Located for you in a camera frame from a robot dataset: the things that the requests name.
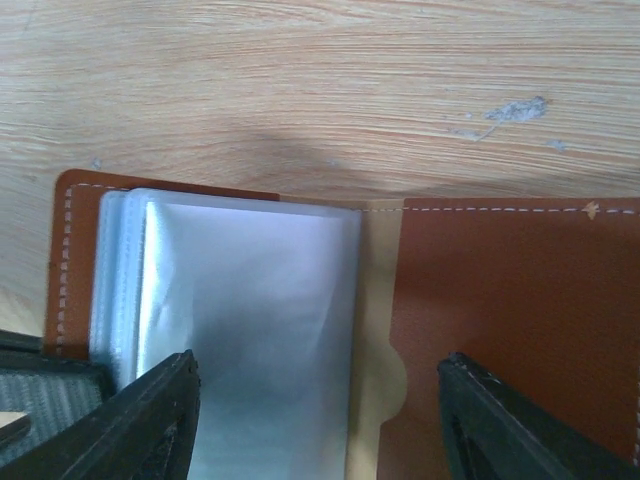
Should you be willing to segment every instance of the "wood grain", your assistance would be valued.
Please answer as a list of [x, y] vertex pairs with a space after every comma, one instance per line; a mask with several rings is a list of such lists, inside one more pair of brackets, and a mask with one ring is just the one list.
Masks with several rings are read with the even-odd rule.
[[[640, 190], [635, 0], [0, 0], [0, 71], [0, 327], [28, 333], [70, 167], [307, 196]], [[455, 133], [536, 95], [540, 119]]]

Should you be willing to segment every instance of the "brown leather cover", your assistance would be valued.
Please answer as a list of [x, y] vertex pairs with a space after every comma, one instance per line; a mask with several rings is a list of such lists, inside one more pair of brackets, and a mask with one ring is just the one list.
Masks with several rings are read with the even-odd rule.
[[[55, 193], [48, 353], [87, 357], [100, 197], [134, 187], [280, 199], [64, 173]], [[348, 478], [449, 478], [436, 365], [452, 351], [467, 353], [576, 430], [637, 461], [640, 199], [345, 205], [364, 218]], [[392, 355], [385, 353], [389, 323]], [[392, 358], [398, 354], [406, 400], [378, 428], [402, 404], [405, 379]]]
[[462, 351], [625, 460], [637, 449], [639, 199], [410, 199], [378, 478], [447, 478], [436, 365]]
[[43, 350], [87, 359], [100, 199], [110, 190], [157, 188], [225, 197], [279, 200], [274, 193], [252, 192], [113, 175], [88, 170], [64, 172], [54, 193], [49, 298]]

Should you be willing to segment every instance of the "silver sheet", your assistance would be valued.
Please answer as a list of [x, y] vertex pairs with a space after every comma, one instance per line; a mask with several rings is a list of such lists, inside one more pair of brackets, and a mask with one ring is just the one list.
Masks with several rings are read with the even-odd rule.
[[116, 299], [111, 325], [92, 324], [109, 352], [92, 356], [123, 387], [193, 349], [190, 478], [344, 478], [360, 215], [150, 190], [111, 205], [120, 232], [99, 238], [107, 252], [117, 238]]

